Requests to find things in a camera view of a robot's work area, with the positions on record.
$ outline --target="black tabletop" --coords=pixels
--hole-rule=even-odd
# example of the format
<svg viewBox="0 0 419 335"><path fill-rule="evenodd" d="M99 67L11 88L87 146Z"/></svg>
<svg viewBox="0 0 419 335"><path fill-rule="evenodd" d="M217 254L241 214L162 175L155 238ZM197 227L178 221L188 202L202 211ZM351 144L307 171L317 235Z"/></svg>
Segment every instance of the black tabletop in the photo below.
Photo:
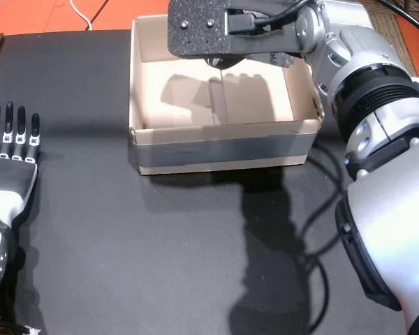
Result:
<svg viewBox="0 0 419 335"><path fill-rule="evenodd" d="M302 166L142 177L129 52L130 31L3 40L0 104L41 115L43 153L1 313L49 335L404 334L330 243L349 182L332 117Z"/></svg>

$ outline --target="metal bracket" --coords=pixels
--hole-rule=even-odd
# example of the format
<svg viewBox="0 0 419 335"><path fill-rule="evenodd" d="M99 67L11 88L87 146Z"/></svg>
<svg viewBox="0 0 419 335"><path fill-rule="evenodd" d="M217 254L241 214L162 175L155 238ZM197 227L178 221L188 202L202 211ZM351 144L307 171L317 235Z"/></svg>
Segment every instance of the metal bracket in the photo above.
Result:
<svg viewBox="0 0 419 335"><path fill-rule="evenodd" d="M232 10L276 15L292 2L252 0L171 0L168 48L181 58L229 57L266 52L300 52L295 23L258 35L229 33Z"/></svg>

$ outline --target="silver robot arm segment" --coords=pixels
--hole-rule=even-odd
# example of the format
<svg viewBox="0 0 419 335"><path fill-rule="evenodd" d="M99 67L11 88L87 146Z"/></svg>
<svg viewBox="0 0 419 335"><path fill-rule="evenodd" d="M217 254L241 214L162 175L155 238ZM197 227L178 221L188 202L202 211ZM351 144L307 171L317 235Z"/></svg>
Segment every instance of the silver robot arm segment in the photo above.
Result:
<svg viewBox="0 0 419 335"><path fill-rule="evenodd" d="M244 58L311 66L354 179L335 213L346 252L366 296L403 310L419 334L419 84L360 3L305 1L285 17L295 4L171 0L169 50L217 68ZM264 17L281 20L264 27Z"/></svg>

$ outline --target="open cardboard box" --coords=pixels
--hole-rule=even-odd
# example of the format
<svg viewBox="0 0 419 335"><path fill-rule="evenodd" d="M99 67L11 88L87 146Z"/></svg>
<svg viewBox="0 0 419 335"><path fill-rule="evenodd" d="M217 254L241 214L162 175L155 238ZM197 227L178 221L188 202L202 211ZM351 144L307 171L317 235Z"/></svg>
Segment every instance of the open cardboard box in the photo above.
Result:
<svg viewBox="0 0 419 335"><path fill-rule="evenodd" d="M131 40L129 127L141 174L303 164L324 117L310 68L244 60L228 70L168 51L167 15Z"/></svg>

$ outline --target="screw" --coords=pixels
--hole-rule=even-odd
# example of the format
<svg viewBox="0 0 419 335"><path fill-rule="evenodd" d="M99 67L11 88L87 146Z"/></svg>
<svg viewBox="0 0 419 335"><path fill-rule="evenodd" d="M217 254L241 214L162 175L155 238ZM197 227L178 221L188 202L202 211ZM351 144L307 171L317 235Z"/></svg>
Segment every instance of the screw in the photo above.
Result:
<svg viewBox="0 0 419 335"><path fill-rule="evenodd" d="M344 230L345 233L348 233L352 230L349 223L345 223L345 225L343 226L343 230Z"/></svg>
<svg viewBox="0 0 419 335"><path fill-rule="evenodd" d="M180 24L180 28L186 29L188 27L189 27L189 22L186 20L183 20L182 23Z"/></svg>
<svg viewBox="0 0 419 335"><path fill-rule="evenodd" d="M328 92L328 87L324 85L322 82L318 84L318 87L320 88L321 91L323 91L324 94Z"/></svg>
<svg viewBox="0 0 419 335"><path fill-rule="evenodd" d="M366 177L369 174L368 171L361 169L357 172L357 179Z"/></svg>
<svg viewBox="0 0 419 335"><path fill-rule="evenodd" d="M411 145L417 145L417 144L419 144L419 139L418 139L417 137L413 137L413 138L410 140L410 146L411 146Z"/></svg>
<svg viewBox="0 0 419 335"><path fill-rule="evenodd" d="M358 129L355 133L357 135L360 135L361 133L363 133L366 130L366 128L368 128L368 124L365 122L360 127L358 127Z"/></svg>
<svg viewBox="0 0 419 335"><path fill-rule="evenodd" d="M369 137L366 137L359 145L358 145L358 151L361 152L363 151L363 149L365 149L367 147L367 145L369 144Z"/></svg>

